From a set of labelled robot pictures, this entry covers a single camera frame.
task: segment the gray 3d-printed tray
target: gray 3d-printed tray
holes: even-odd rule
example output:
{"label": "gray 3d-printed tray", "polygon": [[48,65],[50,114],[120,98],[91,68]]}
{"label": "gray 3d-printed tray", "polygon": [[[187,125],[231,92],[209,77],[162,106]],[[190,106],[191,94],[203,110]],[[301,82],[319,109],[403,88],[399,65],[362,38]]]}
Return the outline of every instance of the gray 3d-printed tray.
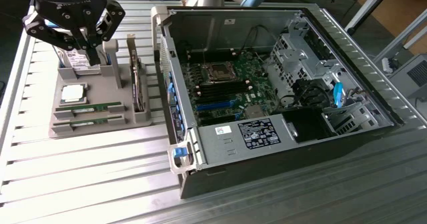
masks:
{"label": "gray 3d-printed tray", "polygon": [[[48,136],[51,138],[80,136],[94,133],[110,132],[123,129],[131,129],[151,125],[151,111],[150,111],[150,99],[147,84],[143,88],[143,98],[146,102],[145,112],[134,111],[133,102],[133,80],[131,70],[128,64],[119,65],[119,73],[122,78],[122,88],[118,88],[114,75],[82,75],[78,79],[63,80],[58,74],[56,89],[52,105],[52,115],[50,122]],[[86,97],[87,104],[103,104],[103,103],[119,103],[119,105],[108,106],[107,111],[91,112],[91,113],[71,113],[71,111],[56,111],[58,108],[63,108],[62,102],[62,89],[63,86],[70,84],[87,84]],[[106,120],[111,118],[106,123],[91,124],[96,121],[86,120]],[[58,125],[62,122],[82,122],[76,126],[70,124]]]}

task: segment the sticker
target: sticker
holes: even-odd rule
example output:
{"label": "sticker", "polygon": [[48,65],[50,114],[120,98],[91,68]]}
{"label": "sticker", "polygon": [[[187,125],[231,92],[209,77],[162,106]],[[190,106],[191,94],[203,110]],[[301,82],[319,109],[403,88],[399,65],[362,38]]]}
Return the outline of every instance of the sticker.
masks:
{"label": "sticker", "polygon": [[71,124],[70,126],[75,127],[82,127],[82,126],[90,126],[94,125],[95,122],[94,121],[88,121],[88,122],[83,122],[83,123],[78,123],[78,124]]}
{"label": "sticker", "polygon": [[76,49],[66,51],[71,67],[75,71],[87,71],[87,70],[99,70],[100,65],[90,64],[88,58],[86,55],[80,54]]}
{"label": "sticker", "polygon": [[239,123],[239,129],[249,149],[281,143],[281,138],[270,118]]}
{"label": "sticker", "polygon": [[230,128],[230,125],[215,127],[217,135],[231,133],[233,129]]}
{"label": "sticker", "polygon": [[237,19],[226,19],[225,20],[225,25],[234,25],[237,22]]}
{"label": "sticker", "polygon": [[72,113],[91,113],[91,112],[95,112],[95,108],[72,110]]}

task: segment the blue pcie slot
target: blue pcie slot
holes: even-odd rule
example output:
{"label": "blue pcie slot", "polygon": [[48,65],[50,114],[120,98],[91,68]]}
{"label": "blue pcie slot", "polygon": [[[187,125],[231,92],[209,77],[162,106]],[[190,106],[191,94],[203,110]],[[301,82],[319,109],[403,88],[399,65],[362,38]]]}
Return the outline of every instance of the blue pcie slot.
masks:
{"label": "blue pcie slot", "polygon": [[221,108],[231,108],[234,106],[234,104],[235,104],[235,101],[230,100],[230,101],[223,101],[219,103],[199,105],[195,109],[198,111],[207,111],[207,110],[214,110],[214,109],[221,109]]}

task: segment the metal bracket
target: metal bracket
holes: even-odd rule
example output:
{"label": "metal bracket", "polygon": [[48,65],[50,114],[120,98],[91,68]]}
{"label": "metal bracket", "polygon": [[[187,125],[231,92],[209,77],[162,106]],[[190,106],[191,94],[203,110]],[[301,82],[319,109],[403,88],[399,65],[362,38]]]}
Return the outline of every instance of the metal bracket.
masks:
{"label": "metal bracket", "polygon": [[169,18],[170,11],[166,6],[155,6],[151,9],[151,40],[153,40],[153,50],[159,50],[158,47],[158,30],[157,27]]}

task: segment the floor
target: floor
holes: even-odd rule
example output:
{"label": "floor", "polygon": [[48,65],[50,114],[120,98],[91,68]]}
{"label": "floor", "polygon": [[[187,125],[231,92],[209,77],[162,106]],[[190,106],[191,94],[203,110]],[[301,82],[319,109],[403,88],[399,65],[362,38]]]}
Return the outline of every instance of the floor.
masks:
{"label": "floor", "polygon": [[[345,16],[347,9],[354,4],[354,0],[266,0],[266,2],[317,3],[322,8],[326,8],[330,11],[343,26],[347,24],[361,8],[361,5],[355,3],[350,12]],[[30,0],[0,0],[0,20],[3,20],[0,22],[0,40],[3,42],[0,49],[0,81],[6,83],[10,79],[23,31],[20,18],[27,14],[28,4]],[[377,55],[391,42],[394,36],[375,18],[370,17],[355,33],[354,39],[369,55]],[[402,51],[398,57],[403,63],[411,58],[411,56],[413,54],[409,51]]]}

